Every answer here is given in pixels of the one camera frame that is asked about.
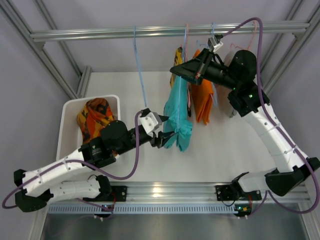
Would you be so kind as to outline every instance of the blue hanger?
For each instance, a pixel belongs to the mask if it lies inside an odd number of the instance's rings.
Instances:
[[[211,32],[211,37],[213,37],[214,36],[214,32],[215,32],[215,23],[214,22],[212,22],[212,32]],[[201,46],[204,46],[205,48],[209,48],[209,45],[207,44],[207,43],[201,43],[199,40],[197,40],[196,41],[196,47],[198,48],[198,49],[200,49],[201,48]]]
[[[184,30],[184,40],[183,40],[183,49],[182,49],[182,62],[185,62],[185,54],[186,54],[186,44],[187,44],[187,26],[185,26]],[[179,77],[179,97],[178,97],[178,118],[177,118],[177,128],[179,129],[179,118],[180,118],[180,95],[181,95],[181,76]]]
[[[142,94],[143,94],[144,106],[147,107],[147,96],[146,96],[144,79],[142,77],[141,64],[140,64],[138,50],[137,50],[136,26],[133,27],[133,48],[134,48],[134,55],[135,55],[136,65],[137,65],[138,71],[139,71],[139,78],[140,78],[141,89],[142,89]]]

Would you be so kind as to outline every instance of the red wire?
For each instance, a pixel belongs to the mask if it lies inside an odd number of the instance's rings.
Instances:
[[[251,195],[250,195],[250,194],[248,194],[248,198],[249,198],[249,205],[250,205],[250,207],[252,208],[252,198],[251,198]]]
[[[113,196],[113,204],[112,204],[112,206],[110,207],[110,209],[115,209],[115,205],[116,205],[116,194],[114,193],[114,192],[112,192],[110,195],[112,195]]]
[[[253,34],[252,34],[252,37],[251,37],[251,40],[250,40],[250,42],[249,42],[248,48],[245,49],[245,48],[243,48],[243,47],[241,47],[241,46],[238,46],[238,45],[235,45],[234,43],[231,43],[231,44],[230,44],[230,50],[232,49],[232,46],[234,46],[235,49],[238,48],[238,49],[241,49],[241,50],[250,50],[251,45],[252,45],[252,42],[253,42],[253,40],[255,39],[255,36],[256,36],[256,34],[257,34],[257,28],[258,28],[257,21],[253,21],[253,23],[254,23],[254,32],[253,32]]]

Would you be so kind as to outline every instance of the white plastic bin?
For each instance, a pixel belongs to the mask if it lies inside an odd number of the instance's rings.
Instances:
[[[115,119],[121,120],[120,101],[116,95],[95,96],[67,101],[62,110],[56,160],[69,155],[82,145],[83,138],[77,123],[77,115],[83,109],[86,102],[95,98],[106,99]]]

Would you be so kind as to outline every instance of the white table surface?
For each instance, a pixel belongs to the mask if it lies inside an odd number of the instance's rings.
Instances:
[[[170,94],[169,72],[143,72],[148,108],[163,114]],[[137,72],[93,72],[87,97],[117,95],[121,120],[134,127],[135,114],[144,109]],[[196,122],[194,111],[191,141],[185,152],[174,145],[169,149],[140,147],[135,174],[129,182],[230,182],[244,172],[258,172],[276,165],[256,132],[239,115],[229,118],[213,107],[210,123]],[[108,173],[126,176],[133,168],[135,150],[124,153],[116,163],[104,167]]]

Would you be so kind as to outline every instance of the metal rail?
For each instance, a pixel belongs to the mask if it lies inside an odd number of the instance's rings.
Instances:
[[[289,13],[285,17],[285,20],[287,20],[287,21],[293,20],[294,17],[296,16],[298,10],[304,4],[305,1],[306,0],[295,0],[295,2],[293,3],[293,5],[292,5],[292,7],[291,7],[291,9],[289,11]],[[272,41],[272,45],[270,46],[268,52],[263,57],[263,60],[262,60],[261,66],[260,66],[261,67],[261,72],[264,70],[265,66],[269,62],[269,60],[272,57],[272,55],[275,53],[275,50],[279,46],[279,43],[282,40],[283,36],[284,36],[283,33],[278,33],[275,36],[274,40]]]
[[[118,202],[117,214],[232,214],[233,206],[225,207],[217,200],[217,185],[223,182],[111,182],[113,186],[127,186],[126,202]],[[283,197],[275,198],[282,204],[310,203],[310,197],[304,184],[295,187]],[[235,204],[247,204],[238,200]],[[99,205],[110,205],[112,202],[97,202]],[[270,196],[265,204],[274,204]],[[75,200],[53,203],[48,208],[49,214],[101,214],[100,208],[91,207]]]
[[[299,37],[295,38],[288,50],[285,52],[284,56],[280,60],[278,67],[273,72],[271,78],[264,86],[263,90],[266,94],[269,94],[275,84],[279,81],[279,79],[283,76],[284,72],[292,65],[296,57],[301,53],[304,46],[307,45],[308,41],[312,38],[312,36],[317,32],[320,26],[320,1],[317,6],[314,8],[313,12],[308,18],[308,22],[310,26],[307,28],[305,33]]]
[[[42,63],[42,65],[49,71],[53,79],[60,85],[60,87],[65,91],[70,99],[78,98],[75,91],[69,85],[69,83],[63,78],[61,72],[51,60],[49,54],[42,49],[39,49],[39,46],[34,42],[30,37],[32,32],[31,28],[28,26],[26,21],[22,18],[20,12],[14,6],[10,0],[0,0],[0,10],[3,11],[4,15],[7,17],[10,23],[17,30],[19,35],[24,39],[27,45],[31,48],[33,53]]]
[[[87,94],[91,73],[91,66],[85,66],[76,91],[76,94],[79,96],[79,98],[84,98]]]
[[[214,33],[224,34],[235,28],[238,23],[215,24]],[[304,33],[309,27],[306,21],[273,21],[263,25],[263,33]],[[145,26],[137,27],[137,38],[149,37],[178,37],[185,35],[186,26]],[[189,35],[211,35],[212,25],[189,26]],[[255,30],[253,23],[248,23],[234,31],[234,34],[251,34]],[[103,28],[103,29],[79,29],[79,30],[46,30],[36,31],[30,35],[35,42],[53,42],[68,40],[93,40],[93,39],[126,39],[134,37],[133,27]]]
[[[41,13],[42,17],[44,18],[46,23],[49,25],[49,27],[53,30],[58,29],[56,23],[54,22],[53,18],[51,17],[43,0],[34,0],[34,3],[37,6],[37,8],[39,9],[39,12]],[[81,70],[80,70],[79,66],[77,65],[75,59],[73,58],[68,46],[66,45],[65,42],[59,42],[59,45],[60,45],[63,53],[65,54],[66,58],[70,62],[71,66],[73,67],[73,70],[78,75],[78,77],[81,78],[81,75],[82,75]]]

